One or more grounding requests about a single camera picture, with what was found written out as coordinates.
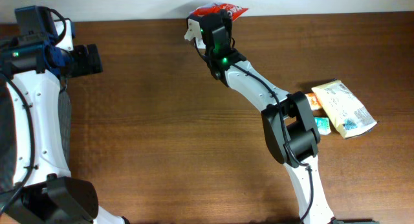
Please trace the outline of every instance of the green packet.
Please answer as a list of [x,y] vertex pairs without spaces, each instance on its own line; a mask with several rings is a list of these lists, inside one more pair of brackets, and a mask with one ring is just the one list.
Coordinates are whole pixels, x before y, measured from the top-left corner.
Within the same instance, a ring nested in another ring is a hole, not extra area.
[[329,118],[327,117],[315,117],[316,126],[321,135],[328,135],[331,133],[331,127],[329,125]]

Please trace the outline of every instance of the cable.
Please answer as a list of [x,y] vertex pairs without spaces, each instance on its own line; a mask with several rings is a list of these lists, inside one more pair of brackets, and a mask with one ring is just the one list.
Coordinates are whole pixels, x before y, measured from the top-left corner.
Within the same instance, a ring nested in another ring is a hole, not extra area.
[[60,43],[64,39],[64,37],[66,35],[66,21],[65,21],[65,18],[57,10],[51,9],[51,8],[47,8],[47,9],[48,9],[49,12],[51,12],[51,13],[55,14],[56,16],[58,16],[60,21],[62,21],[62,23],[63,23],[63,32],[58,36],[58,41],[55,42],[55,44],[54,44],[54,46],[56,46],[58,43]]
[[[234,48],[235,45],[235,40],[233,39],[233,45],[232,48]],[[195,48],[197,50],[197,52],[199,53],[199,55],[201,56],[201,58],[206,61],[208,60],[208,62],[211,65],[211,62],[213,59],[211,58],[207,58],[206,56],[202,56],[197,45],[195,45]],[[245,73],[247,76],[251,76],[252,78],[256,79],[258,82],[260,82],[263,86],[266,87],[266,89],[268,90],[268,92],[272,95],[272,97],[275,99],[276,104],[278,105],[278,111],[279,111],[279,118],[280,118],[280,124],[281,124],[281,128],[282,128],[282,134],[283,134],[283,139],[285,141],[283,147],[284,149],[287,151],[287,153],[289,154],[290,158],[296,162],[299,166],[304,166],[306,167],[306,170],[309,172],[309,182],[310,182],[310,202],[309,202],[309,206],[308,209],[306,210],[306,212],[304,213],[304,215],[300,218],[300,221],[302,222],[309,214],[310,209],[312,208],[312,204],[313,204],[313,198],[314,198],[314,188],[313,188],[313,179],[312,179],[312,168],[309,165],[309,163],[303,163],[300,162],[298,160],[298,158],[296,158],[296,155],[294,154],[294,152],[292,151],[292,148],[289,145],[289,141],[287,138],[287,134],[286,134],[286,126],[285,126],[285,120],[283,119],[283,113],[282,113],[282,108],[281,108],[281,104],[279,101],[278,96],[276,95],[276,93],[274,92],[274,90],[272,90],[262,79],[260,79],[259,77],[257,77],[256,75],[248,72],[247,70],[241,68],[240,66],[232,63],[231,66],[234,66],[235,68],[239,69],[240,71],[242,71],[243,73]]]
[[20,196],[21,191],[25,184],[27,183],[28,179],[32,175],[32,171],[35,168],[34,166],[34,151],[35,151],[35,145],[34,145],[34,129],[33,129],[33,121],[32,121],[32,115],[30,113],[30,106],[27,103],[25,97],[19,90],[19,88],[10,80],[8,79],[3,73],[0,73],[1,76],[3,76],[6,80],[6,82],[14,89],[14,91],[17,93],[17,95],[20,97],[21,101],[23,102],[23,108],[26,110],[27,115],[27,122],[28,122],[28,129],[29,129],[29,135],[30,135],[30,164],[29,166],[25,167],[27,169],[27,173],[25,177],[23,178],[21,183],[18,183],[16,187],[14,188],[15,192],[13,196],[10,198],[10,200],[3,205],[3,207],[0,210],[0,216],[5,213],[8,208],[10,208],[10,205],[13,204],[13,202]]

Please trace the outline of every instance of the brown tabletop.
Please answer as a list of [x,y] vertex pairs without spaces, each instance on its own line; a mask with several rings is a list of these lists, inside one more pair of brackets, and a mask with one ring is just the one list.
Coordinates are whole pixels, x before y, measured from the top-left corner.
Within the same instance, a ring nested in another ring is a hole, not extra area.
[[[69,81],[72,176],[131,223],[248,223],[298,216],[260,114],[215,81],[184,41],[185,20],[77,23],[104,72]],[[1,25],[11,35],[16,26]],[[290,92],[337,78],[379,125],[319,144],[338,219],[414,222],[414,12],[243,17],[236,47]],[[0,223],[14,223],[7,216]]]

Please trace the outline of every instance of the small package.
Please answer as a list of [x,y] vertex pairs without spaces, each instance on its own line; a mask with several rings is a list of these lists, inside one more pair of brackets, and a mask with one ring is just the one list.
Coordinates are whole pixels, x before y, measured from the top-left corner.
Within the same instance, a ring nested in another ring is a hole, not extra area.
[[[196,16],[205,16],[208,14],[218,13],[220,10],[226,10],[228,15],[232,17],[232,21],[235,21],[237,18],[239,18],[244,12],[248,10],[248,8],[243,8],[240,6],[228,4],[228,3],[210,3],[205,6],[199,7],[191,14]],[[188,29],[186,35],[184,36],[184,39],[186,40],[193,40],[195,38],[195,43],[197,44],[197,48],[199,49],[205,49],[206,45],[202,41],[201,35],[197,36],[194,32],[191,32],[192,29]]]
[[321,135],[328,135],[331,133],[331,127],[329,125],[329,118],[315,117],[316,126]]
[[313,87],[312,91],[343,138],[364,134],[376,125],[361,101],[340,80]]
[[306,95],[306,98],[308,98],[309,105],[312,111],[316,111],[322,108],[321,104],[318,101],[318,98],[316,98],[315,93],[309,93],[305,95]]

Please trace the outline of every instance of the white wall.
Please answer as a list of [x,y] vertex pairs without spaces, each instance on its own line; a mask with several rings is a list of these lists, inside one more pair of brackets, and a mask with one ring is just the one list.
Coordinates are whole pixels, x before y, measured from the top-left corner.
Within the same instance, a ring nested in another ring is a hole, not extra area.
[[74,21],[185,18],[213,1],[248,7],[246,16],[414,10],[414,0],[0,0],[0,22],[14,22],[14,9],[55,8]]

